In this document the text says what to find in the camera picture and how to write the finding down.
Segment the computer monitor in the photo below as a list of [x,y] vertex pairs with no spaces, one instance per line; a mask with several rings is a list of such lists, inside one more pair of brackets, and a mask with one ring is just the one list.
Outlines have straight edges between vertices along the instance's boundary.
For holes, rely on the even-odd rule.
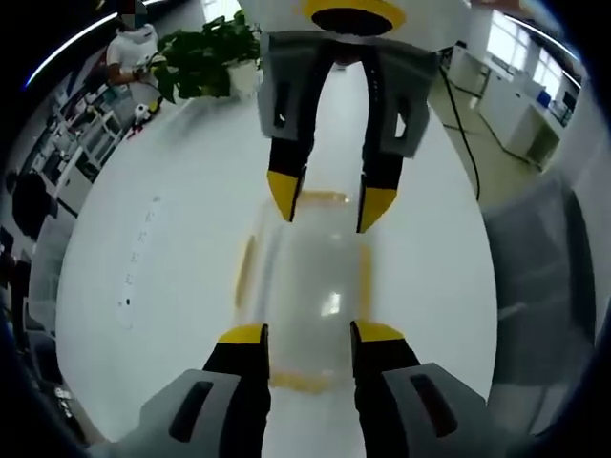
[[577,100],[567,91],[564,93],[564,97],[562,98],[562,103],[566,105],[566,108],[568,108],[569,110],[573,112],[575,110],[575,104],[577,103]]

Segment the white pot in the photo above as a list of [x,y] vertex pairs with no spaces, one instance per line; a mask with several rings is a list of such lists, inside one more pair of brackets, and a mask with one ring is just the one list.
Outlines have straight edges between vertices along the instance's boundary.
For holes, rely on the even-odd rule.
[[254,60],[229,67],[231,93],[239,98],[248,98],[259,88],[259,73]]

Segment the gray gripper housing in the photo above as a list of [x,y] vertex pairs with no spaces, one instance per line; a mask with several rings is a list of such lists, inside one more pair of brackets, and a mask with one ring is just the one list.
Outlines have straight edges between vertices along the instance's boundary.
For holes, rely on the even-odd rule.
[[383,373],[411,457],[528,456],[531,438],[497,426],[484,399],[437,364]]
[[[316,116],[320,91],[314,110],[305,109],[312,103],[309,86],[314,72],[327,76],[330,65],[321,66],[320,52],[331,39],[324,32],[274,32],[262,37],[263,83],[259,90],[259,113],[263,134],[285,140],[307,140],[300,126],[304,116]],[[410,45],[380,38],[371,38],[358,45],[374,54],[375,68],[365,65],[369,87],[369,125],[378,124],[376,145],[369,151],[413,157],[429,123],[427,98],[438,68],[436,53],[423,52]],[[371,92],[379,106],[371,106]],[[401,116],[406,129],[397,136],[397,118]]]
[[[89,452],[99,458],[218,457],[225,415],[239,381],[237,375],[187,370],[142,406],[136,429],[118,442],[93,446]],[[198,386],[209,389],[205,402],[190,403],[188,397]],[[185,404],[194,408],[195,423],[189,427],[188,438],[180,437],[176,424]]]

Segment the potted plant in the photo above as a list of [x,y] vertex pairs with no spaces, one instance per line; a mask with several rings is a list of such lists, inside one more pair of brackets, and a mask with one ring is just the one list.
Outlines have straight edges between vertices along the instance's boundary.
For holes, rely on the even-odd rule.
[[176,31],[161,38],[151,71],[163,98],[173,103],[175,88],[180,98],[224,97],[232,88],[239,92],[249,73],[256,81],[259,54],[259,40],[240,10],[232,21],[221,16],[201,31]]

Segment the window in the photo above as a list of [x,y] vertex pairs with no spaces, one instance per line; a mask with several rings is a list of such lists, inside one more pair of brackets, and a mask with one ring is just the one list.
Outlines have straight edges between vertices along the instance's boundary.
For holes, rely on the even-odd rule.
[[507,19],[502,12],[493,11],[493,23],[486,48],[489,53],[522,70],[529,42],[530,38],[524,29]]
[[541,50],[538,55],[537,69],[533,80],[545,87],[545,92],[552,96],[552,100],[556,100],[562,80],[562,68],[546,50]]
[[225,16],[225,21],[231,21],[233,15],[240,10],[238,0],[202,0],[203,15],[206,22]]

